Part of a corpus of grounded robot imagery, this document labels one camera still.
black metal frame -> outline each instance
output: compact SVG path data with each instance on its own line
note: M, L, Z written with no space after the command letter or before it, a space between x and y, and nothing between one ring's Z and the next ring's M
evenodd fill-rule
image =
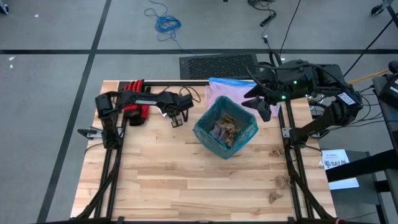
M174 82L169 82L169 81L159 81L159 82L151 82L151 81L146 81L144 83L144 87L148 86L179 86L179 85L186 85L186 86L204 86L208 85L208 81L174 81ZM294 128L295 123L294 123L294 117L293 117L293 111L292 107L290 105L290 102L286 102L286 107L287 107L287 115L289 117L289 123L290 127ZM323 207L317 202L316 198L312 195L312 193L309 191L308 186L307 186L307 180L305 177L305 170L303 166L303 160L301 156L301 152L299 148L294 148L295 153L297 156L297 163L298 163L298 172L295 170L292 157L290 155L290 150L291 150L291 143L289 138L285 138L283 135L282 128L285 128L285 121L284 121L284 115L282 112L282 109L279 110L279 124L280 124L280 130L281 130L281 135L283 139L283 145L285 149L285 158L286 158L286 163L287 163L287 169L289 171L290 179L291 179L291 189L292 189L292 199L293 199L293 205L295 209L295 215L297 222L292 218L292 217L287 217L287 221L284 222L124 222L123 219L119 219L118 222L113 222L110 221L112 217L112 212L113 212L113 205L114 205L114 198L116 195L116 184L118 181L118 173L119 173L119 168L120 168L120 162L116 168L116 175L114 176L114 179L112 181L111 185L111 190L109 193L109 201L108 201L108 206L107 206L107 211L106 211L106 218L100 218L101 215L101 206L103 203L103 200L99 201L99 203L96 205L96 210L95 210L95 219L90 219L92 223L95 223L96 220L99 221L106 221L105 223L142 223L142 224L163 224L163 223L174 223L174 224L201 224L201 223L212 223L212 224L217 224L217 223L229 223L229 224L257 224L257 223L263 223L263 224L291 224L291 223L335 223L336 219L332 217L331 215L327 214L327 212L323 209ZM126 128L127 124L127 119L123 116L123 123L122 127ZM116 158L115 161L118 159L121 159L121 153L123 149L123 141L124 141L124 134L122 136L122 147L116 151ZM104 184L104 181L108 177L108 169L109 169L109 163L111 161L111 149L107 149L106 155L105 155L105 160L104 160L104 165L103 165L103 172L101 176L101 184L102 186ZM300 208L300 200L299 200L299 195L297 192L297 186L296 184L301 188L304 196L305 196L305 204L307 208L307 213L308 213L308 218L303 218L302 217L302 212ZM319 214L321 219L314 219L314 214L313 214L313 209ZM71 221L73 223L90 223L90 220L70 220L68 223Z

plastic bag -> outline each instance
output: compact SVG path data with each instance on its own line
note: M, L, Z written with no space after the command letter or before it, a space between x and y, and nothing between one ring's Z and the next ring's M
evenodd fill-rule
M210 131L216 122L228 113L236 121L239 133L235 136L231 147L225 142L215 139ZM230 158L238 152L257 133L258 126L253 114L248 113L241 106L232 102L228 97L217 98L213 106L199 119L193 128L193 133L199 141L210 151L223 159Z
M206 108L209 109L219 96L227 96L233 102L241 105L242 102L251 100L252 98L244 98L243 96L251 90L256 84L252 81L235 80L229 78L210 78L209 86L206 87ZM255 109L242 106L247 112L260 117ZM278 117L280 103L276 106L270 106L271 116Z

gray floor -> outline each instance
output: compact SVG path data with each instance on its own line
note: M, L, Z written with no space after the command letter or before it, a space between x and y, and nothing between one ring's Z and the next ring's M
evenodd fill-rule
M158 0L182 22L177 32L186 49L263 49L258 24L267 13L245 0ZM0 15L0 49L91 49L105 0L8 0L11 13ZM364 49L391 19L387 12L370 17L375 0L303 0L286 40L285 49ZM278 49L297 1L277 0L278 15L265 31ZM99 49L177 49L174 41L158 42L154 18L143 10L162 6L148 1L112 0ZM372 49L398 49L398 28L390 28ZM69 217L87 141L76 132L87 128L94 116L94 97L103 80L179 79L178 58L186 55L96 55L68 147L47 221ZM337 63L346 71L358 55L283 54L313 63ZM354 80L378 72L398 55L365 55L347 76ZM266 60L267 55L258 55ZM60 150L88 55L0 55L0 223L35 223ZM367 80L355 85L363 89ZM368 97L376 102L373 96ZM380 112L373 107L371 114ZM391 148L383 123L339 129L321 140L321 147L369 151ZM339 217L374 212L370 205L354 206L336 198ZM391 197L383 198L386 207ZM393 208L389 221L398 218ZM376 222L375 215L357 221Z

white paper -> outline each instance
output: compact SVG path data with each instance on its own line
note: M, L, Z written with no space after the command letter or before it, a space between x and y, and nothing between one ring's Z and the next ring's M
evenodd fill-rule
M325 170L349 163L346 151L344 149L324 150L322 151L322 160ZM359 187L356 178L339 180L329 183L330 190L348 189Z

floor mat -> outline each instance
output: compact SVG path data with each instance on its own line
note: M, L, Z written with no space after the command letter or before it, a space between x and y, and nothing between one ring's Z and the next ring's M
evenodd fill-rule
M182 80L207 80L210 77L247 79L248 65L257 65L255 54L180 57L180 78ZM259 68L253 66L249 69L253 74L260 72Z

